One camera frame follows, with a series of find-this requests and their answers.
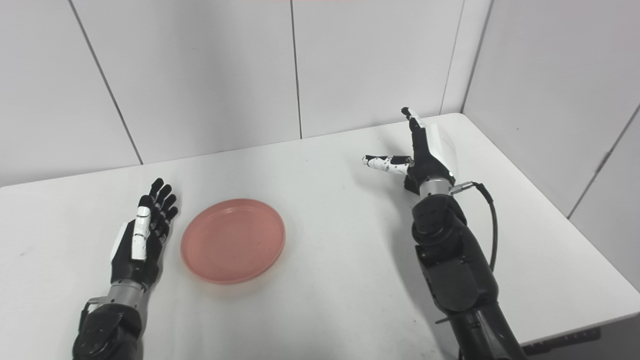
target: white finger segment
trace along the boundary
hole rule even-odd
[[[365,156],[364,158],[362,158],[362,163],[376,170],[390,172],[391,174],[406,175],[407,169],[409,169],[409,164],[391,164],[393,158],[393,156],[382,156],[373,158],[368,158],[368,156]]]
[[[146,206],[138,207],[136,222],[131,238],[131,259],[147,259],[147,237],[149,236],[149,224],[151,223],[151,210]]]

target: pink plate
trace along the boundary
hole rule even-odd
[[[282,252],[280,215],[251,199],[219,202],[198,214],[182,235],[182,260],[197,276],[235,284],[265,272]]]

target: robotic arm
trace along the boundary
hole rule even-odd
[[[493,206],[489,193],[482,184],[456,186],[453,173],[430,153],[420,118],[409,108],[402,112],[412,132],[413,158],[367,155],[364,164],[405,175],[404,187],[420,196],[412,210],[416,255],[431,296],[447,315],[464,358],[527,359],[500,310],[493,264],[484,257],[453,197],[476,186]]]
[[[81,313],[74,360],[135,358],[143,328],[138,308],[158,278],[160,255],[178,213],[171,190],[159,178],[140,198],[138,214],[127,224],[111,260],[109,293],[89,299]],[[90,313],[92,305],[97,308]]]

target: white table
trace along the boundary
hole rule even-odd
[[[459,181],[484,182],[499,218],[500,304],[521,343],[632,316],[640,295],[464,115],[427,119],[456,144]],[[251,149],[0,188],[0,353],[70,359],[79,312],[109,287],[109,251],[163,177],[180,214],[148,305],[145,359],[445,359],[456,353],[415,259],[402,177],[361,164],[411,153],[401,122]],[[183,265],[189,221],[221,200],[278,210],[280,259],[237,285]],[[485,253],[475,191],[456,196]]]

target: wall seam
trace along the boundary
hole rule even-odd
[[[442,91],[442,101],[440,102],[440,111],[438,114],[442,114],[442,106],[444,105],[444,98],[447,95],[447,86],[449,85],[449,75],[451,74],[451,65],[453,64],[453,58],[456,54],[456,44],[458,43],[458,34],[460,33],[460,24],[462,23],[462,13],[465,11],[465,2],[462,0],[462,6],[460,7],[460,16],[458,17],[458,28],[456,29],[456,37],[453,39],[453,49],[451,50],[451,59],[449,60],[449,69],[447,70],[447,81],[444,83],[444,90]]]
[[[611,146],[611,149],[609,149],[609,151],[607,151],[607,153],[605,154],[604,158],[602,159],[602,161],[600,162],[600,164],[598,165],[598,168],[596,169],[595,173],[593,174],[593,176],[591,177],[591,180],[589,180],[589,183],[587,184],[587,186],[584,188],[584,190],[582,191],[582,194],[580,195],[580,197],[578,198],[578,201],[575,203],[575,205],[573,206],[573,208],[571,209],[571,211],[569,212],[569,215],[566,216],[567,219],[571,219],[571,216],[573,215],[573,213],[575,212],[575,210],[578,208],[578,205],[580,205],[580,203],[582,202],[582,200],[584,199],[584,196],[587,194],[587,192],[589,191],[589,189],[591,188],[591,185],[593,184],[593,182],[595,181],[596,177],[598,177],[598,175],[600,174],[600,171],[602,171],[602,169],[604,168],[605,164],[607,163],[607,161],[609,161],[609,158],[611,157],[611,154],[613,154],[613,151],[616,149],[616,147],[618,146],[618,144],[620,143],[620,140],[622,139],[622,136],[625,135],[625,133],[627,132],[627,130],[629,129],[629,126],[631,126],[631,123],[634,121],[634,119],[636,118],[638,111],[640,111],[640,104],[638,104],[638,106],[636,107],[636,110],[633,112],[633,114],[631,114],[631,118],[627,121],[627,124],[625,125],[625,127],[623,127],[622,131],[620,132],[620,134],[618,135],[616,141],[613,143],[613,145]]]
[[[120,111],[120,107],[118,105],[118,102],[116,101],[115,96],[113,95],[113,91],[111,91],[111,87],[109,86],[109,82],[107,81],[107,77],[104,75],[104,71],[102,70],[102,66],[100,66],[100,62],[98,61],[98,57],[95,54],[95,51],[93,50],[93,46],[91,45],[91,42],[89,41],[89,36],[87,35],[86,31],[84,30],[84,26],[82,24],[82,21],[80,20],[80,16],[78,15],[78,12],[76,10],[76,7],[73,4],[72,0],[68,0],[69,6],[71,6],[71,10],[74,13],[74,16],[76,17],[76,21],[78,23],[78,25],[80,26],[80,31],[82,31],[82,34],[84,36],[84,41],[86,41],[86,45],[89,47],[89,51],[91,52],[91,56],[93,56],[93,61],[95,62],[95,65],[98,67],[98,71],[100,72],[100,76],[102,77],[102,81],[104,82],[104,86],[106,86],[107,91],[109,92],[109,96],[111,97],[111,101],[113,101],[113,106],[115,106],[116,111],[118,112],[118,116],[120,117],[120,122],[122,123],[122,126],[124,127],[124,131],[127,133],[127,136],[129,137],[129,141],[131,142],[131,146],[133,147],[133,151],[135,151],[136,153],[136,157],[138,158],[138,161],[140,162],[140,165],[143,165],[144,162],[142,162],[142,157],[140,157],[140,152],[138,151],[138,147],[136,146],[136,143],[133,141],[133,137],[131,136],[131,132],[129,131],[129,127],[127,126],[127,123],[124,120],[124,117],[122,116],[122,111]]]
[[[495,0],[491,0],[489,4],[489,10],[486,12],[486,18],[484,20],[484,25],[482,27],[482,33],[480,34],[480,41],[478,42],[478,49],[476,50],[476,57],[474,58],[474,64],[471,66],[471,74],[469,74],[469,82],[467,83],[467,90],[465,91],[464,100],[462,100],[462,108],[460,109],[461,113],[465,113],[465,105],[467,105],[467,97],[469,97],[469,90],[471,89],[471,82],[474,79],[474,75],[476,74],[476,66],[478,64],[478,58],[480,57],[480,50],[482,49],[482,44],[484,42],[484,36],[486,34],[486,29],[489,26],[489,18],[491,17],[491,12],[493,11],[493,3]]]
[[[296,69],[296,98],[298,100],[298,126],[300,127],[300,138],[302,139],[302,116],[300,115],[300,82],[298,81],[298,51],[296,48],[296,23],[293,19],[293,0],[289,0],[291,7],[291,35],[293,36],[293,64]]]

